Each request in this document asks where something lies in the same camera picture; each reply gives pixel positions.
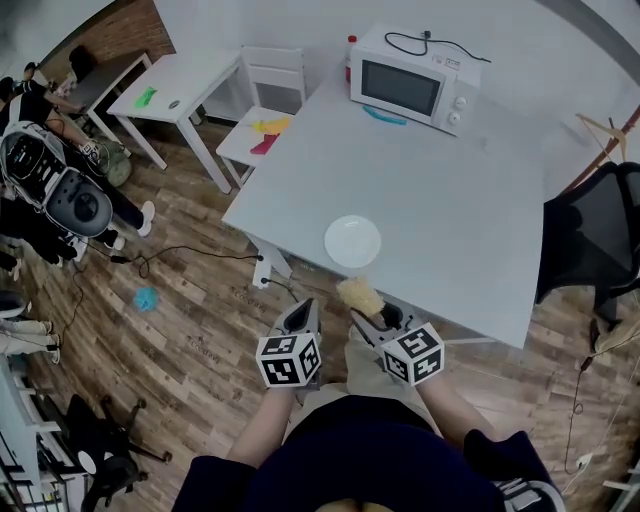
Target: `dark blue shirt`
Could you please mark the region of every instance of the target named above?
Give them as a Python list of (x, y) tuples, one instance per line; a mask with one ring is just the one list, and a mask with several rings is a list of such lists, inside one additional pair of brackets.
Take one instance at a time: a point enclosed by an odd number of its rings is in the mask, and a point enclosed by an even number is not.
[(174, 512), (315, 512), (344, 499), (393, 512), (503, 510), (492, 481), (551, 483), (524, 432), (464, 453), (395, 400), (347, 396), (311, 413), (259, 468), (197, 457)]

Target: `white plate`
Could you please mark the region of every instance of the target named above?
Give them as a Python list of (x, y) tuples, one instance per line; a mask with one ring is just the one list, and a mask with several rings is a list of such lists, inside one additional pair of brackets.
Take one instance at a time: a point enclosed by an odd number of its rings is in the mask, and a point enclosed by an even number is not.
[(375, 224), (357, 215), (334, 221), (324, 234), (324, 246), (331, 259), (346, 268), (371, 263), (380, 252), (382, 239)]

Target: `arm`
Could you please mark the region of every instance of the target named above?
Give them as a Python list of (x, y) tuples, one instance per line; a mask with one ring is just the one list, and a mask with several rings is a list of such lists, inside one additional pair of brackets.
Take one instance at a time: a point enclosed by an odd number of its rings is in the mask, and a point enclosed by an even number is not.
[(44, 99), (47, 100), (49, 103), (53, 103), (54, 105), (57, 105), (58, 107), (62, 107), (64, 109), (67, 109), (71, 112), (79, 112), (80, 110), (82, 110), (83, 105), (76, 105), (75, 103), (70, 103), (67, 100), (61, 98), (60, 96), (57, 96), (49, 91), (44, 93)]
[(416, 390), (444, 437), (461, 449), (464, 438), (474, 429), (490, 440), (498, 440), (493, 426), (458, 394), (443, 372), (422, 381)]
[(292, 388), (267, 390), (258, 411), (233, 443), (227, 459), (259, 468), (280, 448), (294, 398), (295, 389)]

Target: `red bottle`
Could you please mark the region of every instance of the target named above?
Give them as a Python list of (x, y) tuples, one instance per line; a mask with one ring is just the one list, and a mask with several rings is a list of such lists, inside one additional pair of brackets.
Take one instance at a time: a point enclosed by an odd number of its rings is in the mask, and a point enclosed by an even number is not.
[(347, 83), (351, 83), (351, 48), (353, 45), (358, 42), (358, 38), (354, 35), (351, 35), (347, 38), (347, 65), (345, 67), (345, 73), (347, 78)]

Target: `black cable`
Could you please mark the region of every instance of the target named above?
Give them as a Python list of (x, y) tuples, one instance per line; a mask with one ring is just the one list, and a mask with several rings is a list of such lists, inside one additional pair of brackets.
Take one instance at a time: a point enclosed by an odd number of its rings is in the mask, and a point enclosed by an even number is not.
[[(414, 41), (424, 41), (424, 52), (416, 53), (416, 52), (411, 52), (411, 51), (409, 51), (409, 50), (407, 50), (405, 48), (401, 48), (400, 46), (398, 46), (396, 44), (393, 44), (389, 40), (389, 36), (406, 37), (407, 39), (413, 39)], [(414, 57), (423, 57), (424, 55), (429, 53), (429, 46), (428, 46), (428, 43), (427, 43), (427, 40), (429, 39), (429, 37), (431, 37), (431, 33), (430, 32), (424, 32), (424, 37), (410, 36), (408, 34), (401, 34), (400, 32), (387, 32), (384, 35), (384, 40), (387, 42), (387, 44), (390, 44), (396, 50), (400, 50), (402, 53), (408, 53), (409, 55), (413, 55)]]
[[(402, 47), (398, 46), (397, 44), (392, 43), (389, 40), (389, 36), (404, 37), (406, 39), (412, 39), (414, 41), (424, 41), (424, 52), (417, 53), (417, 52), (409, 51), (406, 48), (402, 48)], [(484, 57), (476, 57), (470, 51), (468, 51), (464, 46), (459, 45), (458, 43), (454, 43), (453, 41), (444, 41), (442, 39), (431, 39), (431, 32), (429, 32), (428, 30), (426, 30), (424, 32), (424, 36), (423, 37), (410, 36), (408, 34), (402, 34), (401, 32), (387, 32), (384, 35), (384, 40), (387, 42), (387, 44), (393, 46), (396, 50), (399, 50), (399, 51), (401, 51), (403, 53), (407, 53), (409, 55), (413, 55), (414, 57), (423, 57), (424, 55), (429, 53), (429, 43), (439, 43), (439, 44), (450, 44), (450, 45), (453, 45), (453, 46), (459, 48), (460, 50), (462, 50), (464, 53), (466, 53), (472, 59), (479, 60), (479, 61), (482, 61), (482, 62), (491, 63), (491, 61), (489, 59), (485, 59)]]
[[(262, 261), (262, 256), (260, 256), (258, 254), (252, 254), (250, 256), (231, 256), (231, 255), (227, 255), (227, 254), (215, 254), (213, 252), (201, 251), (200, 249), (195, 249), (193, 247), (189, 247), (188, 245), (174, 245), (172, 247), (165, 247), (161, 251), (158, 251), (157, 253), (152, 254), (149, 257), (143, 256), (142, 254), (139, 254), (138, 256), (133, 258), (132, 260), (123, 261), (123, 263), (133, 263), (134, 261), (142, 259), (143, 260), (142, 263), (140, 263), (140, 265), (138, 266), (138, 275), (142, 279), (146, 279), (147, 277), (149, 277), (149, 274), (151, 273), (151, 267), (149, 266), (149, 263), (151, 262), (151, 260), (154, 260), (154, 259), (158, 258), (159, 256), (162, 256), (165, 252), (178, 250), (178, 249), (187, 249), (189, 251), (193, 251), (193, 252), (197, 252), (198, 254), (202, 254), (203, 256), (211, 256), (213, 258), (219, 258), (219, 259), (259, 260), (259, 261)], [(118, 263), (118, 261), (117, 261), (118, 256), (112, 256), (110, 259), (111, 259), (112, 262)], [(146, 270), (146, 272), (143, 273), (142, 269), (144, 267), (146, 267), (147, 270)]]
[(582, 414), (582, 412), (584, 411), (584, 406), (581, 402), (578, 402), (578, 390), (580, 388), (580, 378), (582, 377), (582, 374), (584, 372), (587, 371), (587, 369), (589, 368), (589, 366), (591, 366), (591, 363), (593, 363), (593, 360), (596, 357), (600, 357), (603, 354), (606, 354), (607, 352), (609, 352), (610, 350), (613, 350), (614, 348), (618, 348), (630, 341), (633, 341), (634, 339), (640, 337), (640, 334), (635, 334), (635, 335), (631, 335), (629, 336), (627, 339), (625, 339), (624, 341), (621, 341), (620, 343), (614, 345), (613, 347), (609, 347), (606, 350), (603, 350), (602, 352), (597, 352), (589, 357), (587, 357), (584, 362), (582, 363), (582, 365), (580, 366), (580, 371), (578, 372), (578, 380), (576, 382), (576, 391), (573, 395), (573, 408), (571, 409), (571, 417), (569, 418), (569, 435), (567, 437), (567, 448), (565, 450), (564, 453), (564, 472), (567, 475), (573, 476), (576, 473), (578, 473), (578, 471), (580, 471), (582, 468), (579, 467), (576, 471), (574, 471), (573, 473), (571, 473), (569, 471), (569, 469), (567, 468), (567, 464), (568, 464), (568, 460), (569, 460), (569, 447), (571, 446), (571, 432), (573, 431), (573, 418), (575, 416), (579, 416), (580, 414)]
[(202, 251), (200, 249), (196, 249), (194, 247), (189, 247), (188, 245), (173, 245), (171, 247), (165, 247), (164, 249), (156, 252), (155, 254), (152, 254), (151, 256), (143, 256), (142, 254), (138, 254), (135, 258), (126, 258), (125, 256), (110, 256), (109, 254), (102, 252), (100, 249), (98, 249), (97, 247), (94, 247), (93, 245), (91, 245), (89, 242), (85, 242), (84, 240), (81, 240), (81, 242), (83, 244), (86, 244), (87, 247), (93, 249), (96, 252), (99, 252), (100, 254), (102, 254), (105, 258), (108, 258), (111, 263), (117, 263), (119, 265), (124, 265), (124, 264), (128, 264), (128, 263), (134, 263), (135, 261), (142, 259), (142, 263), (140, 263), (140, 265), (138, 266), (138, 275), (142, 278), (142, 279), (147, 279), (149, 277), (149, 274), (151, 273), (151, 268), (150, 268), (150, 262), (160, 256), (162, 256), (165, 252), (169, 252), (169, 251), (173, 251), (173, 250), (178, 250), (178, 249), (187, 249), (189, 251), (193, 251), (193, 252), (197, 252), (198, 254), (202, 254), (203, 256), (211, 256), (213, 258), (220, 258), (220, 259), (229, 259), (229, 260), (258, 260), (258, 261), (262, 261), (262, 256), (260, 256), (259, 254), (251, 254), (250, 256), (231, 256), (229, 254), (215, 254), (213, 252), (208, 252), (208, 251)]
[(282, 288), (284, 288), (289, 292), (289, 295), (291, 295), (291, 297), (295, 302), (299, 302), (297, 297), (293, 293), (293, 290), (289, 288), (286, 284), (279, 283), (278, 281), (274, 281), (273, 279), (267, 279), (266, 277), (263, 277), (262, 279), (260, 279), (260, 281), (262, 281), (264, 284), (273, 283), (273, 284), (277, 284), (278, 286), (282, 286)]
[(571, 432), (573, 431), (573, 418), (576, 415), (579, 416), (584, 411), (584, 406), (582, 405), (582, 403), (578, 403), (578, 389), (580, 388), (580, 378), (582, 377), (583, 373), (584, 371), (581, 368), (580, 372), (578, 373), (578, 381), (576, 382), (576, 391), (573, 395), (573, 408), (571, 410), (571, 417), (569, 418), (569, 436), (567, 438), (567, 448), (564, 452), (564, 472), (569, 476), (575, 475), (582, 469), (578, 468), (572, 473), (569, 471), (569, 468), (567, 468), (567, 464), (569, 461), (569, 447), (571, 446)]
[(78, 313), (78, 308), (80, 307), (80, 304), (82, 304), (82, 300), (84, 299), (84, 290), (82, 289), (82, 286), (80, 286), (80, 283), (78, 283), (78, 281), (76, 281), (76, 277), (78, 276), (78, 274), (83, 274), (86, 269), (86, 267), (84, 269), (79, 269), (76, 265), (76, 262), (73, 262), (73, 267), (76, 269), (75, 273), (73, 274), (73, 276), (71, 277), (71, 280), (74, 282), (74, 284), (76, 285), (76, 287), (78, 288), (78, 290), (80, 291), (80, 299), (78, 299), (78, 302), (76, 303), (75, 307), (73, 308), (73, 314), (71, 315), (71, 320), (64, 326), (64, 329), (62, 329), (62, 333), (60, 334), (60, 347), (62, 348), (62, 345), (64, 345), (64, 335), (66, 334), (67, 330), (73, 325), (73, 322), (76, 321), (76, 314)]

